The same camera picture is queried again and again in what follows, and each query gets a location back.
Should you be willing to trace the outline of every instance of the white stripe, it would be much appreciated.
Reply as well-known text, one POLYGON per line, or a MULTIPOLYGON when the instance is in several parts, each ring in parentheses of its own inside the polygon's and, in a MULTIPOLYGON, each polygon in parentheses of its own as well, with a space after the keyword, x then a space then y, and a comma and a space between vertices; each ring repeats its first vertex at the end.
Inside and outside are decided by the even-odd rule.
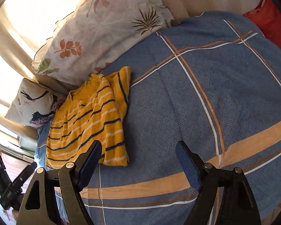
MULTIPOLYGON (((115 132, 113 132, 113 133, 108 133, 108 134, 106 134, 106 139, 107 139, 108 137, 110 137, 110 136, 114 136, 114 135, 116 135, 116 134, 118 134, 118 133, 121 133, 121 132, 123 132, 123 129, 117 130, 117 131, 115 131, 115 132)), ((101 142, 102 146, 107 142, 106 139, 101 142)), ((54 156, 54 157, 59 157, 59 156, 69 155, 69 154, 71 154, 71 153, 73 153, 73 152, 77 152, 78 149, 79 149, 79 146, 77 146, 74 150, 72 150, 72 151, 70 151, 70 152, 63 152, 63 153, 60 153, 60 154, 51 154, 51 153, 50 153, 49 158, 51 158, 52 156, 54 156)))
MULTIPOLYGON (((187 201, 177 201, 173 202, 171 204, 166 204, 166 205, 153 205, 153 206, 143 206, 143 207, 108 207, 104 206, 104 209, 112 209, 112 210, 143 210, 143 209, 152 209, 152 208, 160 208, 160 207, 169 207, 173 205, 182 205, 182 204, 189 204, 195 201, 196 198, 192 200, 187 200, 187 201)), ((92 208, 102 208, 101 206, 97 205, 86 205, 87 207, 92 207, 92 208)))
MULTIPOLYGON (((226 21, 226 20, 224 20, 224 22, 234 31, 234 33, 240 38, 240 36, 239 36, 239 34, 237 34, 237 32, 230 26, 230 24, 226 21)), ((278 82, 278 84, 280 85, 280 87, 281 87, 281 83, 280 83, 280 81, 277 79, 277 77, 273 74, 273 72, 270 70, 270 68, 264 63, 264 61, 260 58, 260 56, 258 56, 257 55, 257 53, 250 47, 250 46, 248 46, 246 43, 244 43, 244 45, 246 46, 246 47, 248 47, 258 58, 259 58, 259 60, 263 63, 263 65, 268 69, 268 71, 270 71, 270 73, 272 74, 272 76, 275 78, 275 80, 278 82)))
MULTIPOLYGON (((85 130, 88 130, 89 127, 91 127, 91 126, 93 126, 93 125, 95 125, 95 124, 97 124, 97 123, 100 123, 100 122, 102 121, 102 117, 103 117, 104 115, 106 115, 107 113, 112 113, 112 112, 115 112, 115 111, 117 111, 117 108, 112 108, 112 109, 110 109, 110 110, 105 111, 104 113, 102 113, 101 119, 100 119, 100 120, 95 121, 95 122, 92 122, 92 123, 88 126, 88 128, 85 129, 85 130)), ((87 123, 88 123, 88 121, 84 122, 82 125, 80 125, 80 126, 78 126, 77 128, 73 129, 72 132, 75 132, 77 129, 83 128, 84 125, 86 125, 87 123)), ((66 131, 66 130, 68 130, 68 128, 62 128, 62 131, 61 131, 61 132, 51 133, 51 136, 50 136, 50 137, 53 138, 53 135, 54 135, 54 134, 62 134, 63 131, 66 131)), ((57 144, 60 144, 60 143, 62 143, 62 142, 65 142, 65 141, 66 141, 66 140, 63 140, 63 141, 58 142, 58 143, 51 143, 51 145, 57 145, 57 144)))
POLYGON ((121 157, 115 157, 115 158, 111 158, 111 159, 108 159, 108 160, 104 159, 104 163, 109 163, 111 161, 121 161, 121 160, 125 159, 126 156, 127 156, 127 154, 125 154, 125 155, 123 155, 121 157))
MULTIPOLYGON (((88 104, 85 106, 85 107, 87 107, 88 105, 90 105, 90 104, 92 104, 97 98, 95 98, 95 99, 93 99, 92 101, 91 101, 91 99, 96 95, 97 93, 94 93, 90 98, 89 98, 89 100, 88 100, 88 104)), ((102 97, 104 97, 104 96, 106 96, 106 95, 108 95, 108 94, 112 94, 112 92, 109 92, 109 93, 107 93, 107 94, 105 94, 105 95, 103 95, 103 96, 101 96, 100 97, 100 99, 99 99, 99 101, 101 100, 101 98, 102 97)), ((72 113, 74 112, 74 111, 76 111, 79 107, 80 107, 80 103, 81 102, 83 102, 83 101, 79 101, 79 104, 78 104, 78 107, 76 107, 75 109, 73 109, 70 113, 68 113, 68 115, 70 114, 70 115, 72 115, 72 113)), ((63 122, 66 122, 65 120, 60 120, 60 121, 58 121, 58 122, 54 122, 54 124, 58 124, 58 123, 63 123, 63 122)))
POLYGON ((102 202, 102 207, 101 208, 102 208, 102 211, 103 211, 104 224, 106 225, 105 215, 104 215, 104 207, 103 207, 102 189, 101 189, 101 169, 100 169, 100 163, 99 163, 99 179, 100 179, 101 202, 102 202))
POLYGON ((269 164, 270 162, 272 162, 273 160, 275 160, 275 159, 278 158, 279 156, 281 156, 281 153, 279 153, 278 155, 276 155, 276 156, 273 157, 272 159, 268 160, 267 162, 261 164, 260 166, 257 166, 257 167, 255 167, 255 168, 253 168, 252 170, 245 172, 244 174, 247 175, 247 174, 249 174, 249 173, 251 173, 251 172, 254 172, 254 171, 258 170, 259 168, 261 168, 261 167, 263 167, 263 166, 269 164))
POLYGON ((209 112, 208 112, 208 110, 207 110, 207 108, 206 108, 206 105, 205 105, 205 103, 204 103, 204 101, 203 101, 203 99, 202 99, 202 97, 201 97, 201 95, 200 95, 198 89, 196 88, 196 86, 195 86, 193 80, 191 79, 189 73, 187 72, 187 70, 186 70, 186 68, 184 67, 184 65, 182 64, 182 62, 180 61, 180 59, 176 56, 176 54, 174 53, 174 51, 172 50, 172 48, 169 46, 169 44, 165 41, 165 39, 164 39, 161 35, 159 35, 159 36, 162 38, 162 40, 165 42, 165 44, 168 46, 168 48, 169 48, 169 49, 171 50, 171 52, 174 54, 175 58, 176 58, 176 59, 178 60, 178 62, 180 63, 181 67, 183 68, 184 72, 185 72, 186 75, 188 76, 188 78, 189 78, 191 84, 193 85, 193 88, 195 89, 195 91, 196 91, 196 93, 197 93, 197 95, 198 95, 198 97, 199 97, 199 99, 200 99, 200 101, 201 101, 201 104, 202 104, 202 106, 203 106, 203 108, 204 108, 204 110, 205 110, 205 113, 206 113, 206 115, 207 115, 207 118, 208 118, 208 120, 209 120, 209 123, 210 123, 211 128, 212 128, 212 131, 213 131, 214 140, 215 140, 215 151, 216 151, 216 155, 217 155, 218 158, 219 158, 219 163, 220 163, 220 153, 219 153, 219 151, 218 151, 217 134, 216 134, 216 131, 215 131, 213 122, 212 122, 212 120, 211 120, 211 117, 210 117, 210 115, 209 115, 209 112))
POLYGON ((43 146, 46 146, 46 145, 47 145, 47 143, 45 143, 45 144, 43 144, 43 145, 37 147, 37 149, 38 149, 38 148, 41 148, 41 147, 43 147, 43 146))
MULTIPOLYGON (((248 39, 254 37, 255 35, 257 35, 258 33, 255 33, 255 34, 252 34, 251 36, 249 36, 248 38, 246 38, 245 40, 241 41, 241 42, 238 42, 238 43, 235 43, 235 42, 226 42, 226 43, 223 43, 223 44, 220 44, 220 45, 217 45, 217 46, 213 46, 213 47, 209 47, 209 48, 195 48, 195 49, 190 49, 190 50, 187 50, 185 52, 182 52, 180 53, 179 55, 177 55, 178 57, 180 57, 181 55, 187 53, 187 52, 191 52, 191 51, 195 51, 195 50, 209 50, 209 49, 216 49, 218 47, 221 47, 221 46, 225 46, 225 45, 228 45, 228 44, 242 44, 244 43, 245 41, 247 41, 248 39)), ((162 64, 161 66, 159 66, 158 68, 156 68, 155 70, 153 70, 151 73, 149 73, 147 76, 143 77, 140 81, 137 81, 136 83, 134 83, 131 87, 137 85, 139 82, 142 82, 145 78, 147 78, 148 76, 150 76, 152 73, 154 73, 155 71, 159 70, 161 67, 163 67, 164 65, 168 64, 170 61, 174 60, 175 58, 172 58, 170 60, 168 60, 165 64, 162 64)))
POLYGON ((212 221, 212 214, 213 214, 213 207, 212 207, 212 210, 211 210, 211 213, 210 213, 210 217, 209 217, 209 223, 208 223, 208 225, 211 225, 211 221, 212 221))

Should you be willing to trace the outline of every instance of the blanket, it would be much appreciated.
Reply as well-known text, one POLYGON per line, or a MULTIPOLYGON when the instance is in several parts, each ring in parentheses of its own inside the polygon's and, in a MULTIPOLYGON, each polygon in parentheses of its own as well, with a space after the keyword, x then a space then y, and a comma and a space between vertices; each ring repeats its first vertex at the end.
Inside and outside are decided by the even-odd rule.
MULTIPOLYGON (((261 218, 279 204, 281 50, 255 24, 233 13, 205 12, 151 35, 102 73, 123 66, 132 68, 123 121, 130 162, 98 164, 81 192, 94 224, 183 224, 198 193, 176 157, 179 140, 204 162, 242 168, 261 218)), ((56 195, 66 219, 60 190, 56 195)))
POLYGON ((130 67, 109 76, 91 74, 71 91, 56 112, 47 140, 46 164, 61 168, 88 150, 94 140, 102 143, 100 163, 126 166, 129 162, 122 121, 128 107, 130 67))

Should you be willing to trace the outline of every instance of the decorative cushion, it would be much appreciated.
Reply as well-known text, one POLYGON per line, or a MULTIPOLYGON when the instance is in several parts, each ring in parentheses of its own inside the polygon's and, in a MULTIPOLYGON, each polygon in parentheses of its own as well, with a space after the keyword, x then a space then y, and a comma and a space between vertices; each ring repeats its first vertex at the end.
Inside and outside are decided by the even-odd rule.
POLYGON ((39 128, 48 122, 65 99, 65 95, 24 78, 5 118, 39 128))
POLYGON ((35 55, 41 75, 80 86, 173 19, 162 0, 80 0, 35 55))

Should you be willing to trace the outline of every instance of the navy stripe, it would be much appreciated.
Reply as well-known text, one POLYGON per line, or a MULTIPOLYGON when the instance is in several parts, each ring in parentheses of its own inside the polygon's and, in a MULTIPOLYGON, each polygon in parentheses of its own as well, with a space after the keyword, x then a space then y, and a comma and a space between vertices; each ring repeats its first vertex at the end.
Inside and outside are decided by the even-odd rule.
MULTIPOLYGON (((86 105, 81 104, 81 105, 79 105, 79 107, 86 107, 86 105)), ((77 113, 74 114, 68 121, 64 122, 62 126, 60 126, 60 127, 50 127, 50 128, 52 128, 52 129, 61 129, 65 124, 67 124, 69 121, 71 121, 73 119, 73 117, 75 117, 77 115, 77 113)))
POLYGON ((123 85, 122 85, 122 82, 121 82, 121 78, 120 78, 119 72, 118 72, 118 78, 119 78, 119 84, 120 84, 120 88, 121 88, 121 91, 122 91, 122 94, 123 94, 125 103, 126 103, 126 105, 127 105, 127 107, 128 107, 128 101, 127 101, 127 98, 126 98, 125 91, 124 91, 124 89, 123 89, 123 85))
POLYGON ((70 131, 68 134, 61 136, 60 138, 51 138, 50 136, 48 136, 48 138, 52 139, 52 140, 60 140, 61 138, 67 137, 72 133, 72 131, 70 131))
MULTIPOLYGON (((121 120, 120 118, 117 118, 117 119, 115 119, 115 120, 111 120, 111 121, 106 121, 106 122, 104 122, 104 123, 103 123, 103 128, 102 128, 101 130, 99 130, 98 132, 92 134, 85 142, 83 142, 83 143, 79 146, 79 149, 80 149, 81 147, 83 147, 87 142, 89 142, 91 138, 93 138, 93 137, 97 136, 98 134, 102 133, 102 132, 104 131, 105 125, 114 124, 114 123, 116 123, 116 122, 118 122, 118 121, 120 121, 120 120, 121 120)), ((56 149, 51 149, 49 146, 47 146, 47 148, 49 148, 51 151, 57 151, 57 150, 66 149, 66 148, 69 147, 72 143, 74 143, 75 141, 77 141, 77 140, 81 137, 81 135, 83 134, 83 132, 84 132, 84 130, 82 131, 82 133, 81 133, 80 135, 78 135, 74 140, 72 140, 69 144, 67 144, 67 145, 64 146, 64 147, 59 147, 59 148, 56 148, 56 149)))
POLYGON ((101 92, 102 90, 104 90, 105 88, 108 88, 108 87, 111 88, 110 85, 104 86, 102 89, 98 90, 97 93, 101 92))
MULTIPOLYGON (((104 89, 106 89, 106 88, 108 88, 108 87, 111 88, 111 86, 107 85, 107 86, 104 86, 102 89, 98 90, 96 93, 98 94, 99 92, 101 92, 102 90, 104 90, 104 89)), ((75 115, 73 115, 68 121, 64 122, 63 124, 65 125, 65 124, 67 124, 69 121, 71 121, 72 118, 77 115, 77 113, 76 113, 75 115)), ((62 127, 63 127, 63 126, 60 126, 60 127, 51 127, 51 128, 52 128, 52 129, 61 129, 62 127)))
POLYGON ((114 149, 114 148, 117 148, 117 147, 119 147, 119 146, 122 146, 122 145, 124 145, 124 144, 125 144, 124 141, 123 141, 123 142, 120 142, 120 143, 117 143, 117 144, 115 144, 115 145, 112 145, 112 146, 109 146, 109 147, 105 148, 105 151, 110 151, 110 150, 112 150, 112 149, 114 149))
MULTIPOLYGON (((102 110, 102 107, 103 107, 104 105, 106 105, 106 104, 108 104, 109 102, 112 102, 112 101, 115 101, 115 100, 114 100, 114 99, 110 99, 110 100, 104 102, 104 103, 102 104, 102 106, 101 106, 101 109, 98 110, 98 111, 96 111, 96 112, 93 112, 90 117, 92 117, 92 116, 93 116, 94 114, 96 114, 96 113, 99 113, 99 112, 102 110)), ((80 117, 78 117, 78 118, 73 122, 72 125, 74 125, 77 120, 80 120, 80 119, 82 119, 83 117, 85 117, 87 114, 91 113, 91 112, 93 111, 93 109, 94 109, 94 108, 88 110, 87 112, 85 112, 84 114, 82 114, 80 117)), ((51 127, 51 128, 52 128, 52 129, 61 129, 62 127, 63 127, 63 126, 60 126, 60 127, 51 127)))

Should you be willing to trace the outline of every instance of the orange stripe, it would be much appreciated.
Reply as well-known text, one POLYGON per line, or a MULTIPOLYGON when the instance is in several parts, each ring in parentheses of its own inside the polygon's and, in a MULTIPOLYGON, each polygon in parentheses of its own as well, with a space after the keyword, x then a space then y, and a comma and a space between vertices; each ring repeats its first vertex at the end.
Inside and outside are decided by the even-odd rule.
POLYGON ((216 222, 216 219, 217 219, 217 216, 218 216, 218 212, 219 212, 219 207, 220 207, 220 188, 218 188, 217 192, 216 192, 216 208, 215 208, 213 225, 215 225, 215 222, 216 222))
MULTIPOLYGON (((230 22, 230 21, 227 21, 229 23, 229 25, 236 31, 236 33, 240 36, 240 32, 239 30, 230 22)), ((280 82, 281 84, 281 80, 279 79, 279 77, 275 74, 275 72, 273 71, 273 69, 269 66, 269 64, 266 62, 266 60, 247 42, 245 41, 245 44, 247 46, 249 46, 260 58, 261 60, 263 61, 263 63, 270 69, 270 71, 273 73, 273 75, 275 75, 275 77, 278 79, 278 81, 280 82)))
MULTIPOLYGON (((222 168, 251 157, 278 143, 280 140, 281 121, 257 134, 231 144, 222 158, 220 167, 222 168)), ((213 163, 217 159, 217 157, 213 157, 210 161, 213 163)))
MULTIPOLYGON (((248 34, 252 33, 252 32, 253 32, 252 30, 249 31, 249 32, 247 32, 247 33, 244 35, 244 37, 247 36, 248 34)), ((241 39, 238 38, 238 39, 232 41, 232 43, 237 43, 237 42, 239 42, 240 40, 241 40, 241 39)), ((216 44, 221 43, 221 42, 224 42, 224 41, 219 40, 219 41, 216 41, 216 42, 213 42, 213 43, 209 43, 209 44, 203 45, 203 46, 190 46, 190 47, 185 47, 185 48, 179 50, 178 52, 181 53, 181 52, 183 52, 183 51, 185 51, 185 50, 188 50, 188 49, 204 48, 204 47, 208 47, 208 46, 213 46, 213 45, 216 45, 216 44)), ((153 71, 155 68, 158 68, 161 64, 165 63, 165 62, 166 62, 168 59, 170 59, 172 56, 174 56, 174 55, 168 56, 166 59, 162 60, 159 64, 157 64, 157 65, 153 66, 152 68, 150 68, 147 72, 145 72, 144 74, 142 74, 141 76, 139 76, 138 78, 136 78, 134 81, 132 81, 132 84, 134 84, 134 83, 137 82, 138 80, 142 79, 144 76, 146 76, 147 74, 149 74, 149 73, 150 73, 151 71, 153 71)))
POLYGON ((168 56, 166 59, 162 60, 159 64, 155 65, 154 67, 150 68, 147 72, 145 72, 143 75, 139 76, 137 79, 135 79, 134 81, 132 81, 132 84, 134 84, 135 82, 137 82, 138 80, 140 80, 141 78, 143 78, 145 75, 149 74, 151 71, 153 71, 155 68, 158 68, 161 64, 165 63, 167 60, 169 60, 171 57, 173 57, 174 55, 170 55, 168 56))
POLYGON ((242 170, 243 170, 243 172, 245 172, 245 171, 247 171, 247 170, 249 170, 249 169, 253 169, 254 167, 258 166, 259 164, 270 160, 272 157, 278 155, 279 153, 281 153, 281 148, 279 148, 278 150, 274 151, 274 152, 273 152, 272 154, 270 154, 269 156, 267 156, 267 157, 265 157, 265 158, 263 158, 263 159, 261 159, 261 160, 255 162, 255 163, 253 163, 252 165, 247 166, 247 167, 245 167, 245 168, 242 168, 242 170))
MULTIPOLYGON (((243 35, 243 37, 246 37, 247 35, 251 34, 252 32, 254 32, 254 31, 249 31, 249 32, 247 32, 246 34, 243 35)), ((239 42, 239 41, 241 41, 240 38, 238 38, 238 39, 232 41, 232 43, 237 43, 237 42, 239 42)), ((189 47, 185 47, 185 48, 179 50, 178 52, 179 52, 179 54, 180 54, 181 52, 186 51, 186 50, 188 50, 188 49, 204 48, 204 47, 216 45, 216 44, 218 44, 218 43, 220 43, 220 42, 224 42, 224 41, 223 41, 223 40, 219 40, 219 41, 216 41, 216 42, 213 42, 213 43, 204 45, 204 46, 189 46, 189 47)))
MULTIPOLYGON (((175 53, 177 54, 178 51, 177 51, 176 47, 172 44, 172 42, 169 40, 169 38, 166 37, 166 36, 164 36, 164 38, 165 38, 166 41, 171 45, 171 47, 174 49, 175 53)), ((212 108, 212 105, 210 104, 210 102, 209 102, 209 100, 208 100, 208 97, 206 96, 206 94, 205 94, 205 92, 204 92, 204 90, 203 90, 203 88, 202 88, 200 82, 199 82, 198 79, 196 78, 194 72, 191 70, 191 68, 189 67, 189 65, 186 63, 186 61, 184 60, 183 56, 179 56, 179 57, 180 57, 180 59, 182 60, 183 64, 188 68, 190 74, 192 75, 193 79, 195 80, 197 86, 199 87, 199 89, 200 89, 200 91, 201 91, 201 93, 202 93, 202 95, 203 95, 205 101, 207 102, 207 105, 208 105, 208 107, 209 107, 209 109, 210 109, 212 115, 213 115, 213 119, 214 119, 214 121, 215 121, 215 124, 216 124, 217 129, 218 129, 218 132, 219 132, 219 136, 220 136, 220 145, 221 145, 221 147, 222 147, 222 154, 224 155, 224 153, 225 153, 225 144, 224 144, 222 129, 221 129, 220 124, 219 124, 219 122, 218 122, 218 120, 217 120, 217 117, 216 117, 216 114, 215 114, 215 112, 214 112, 214 110, 213 110, 213 108, 212 108)))
MULTIPOLYGON (((129 207, 129 206, 151 206, 151 205, 159 205, 159 204, 166 204, 166 203, 173 203, 182 200, 188 200, 197 197, 197 194, 188 195, 185 197, 178 197, 171 200, 164 200, 164 201, 156 201, 156 202, 149 202, 149 203, 131 203, 131 204, 103 204, 103 206, 109 207, 129 207)), ((88 203, 89 206, 102 206, 102 203, 88 203)))

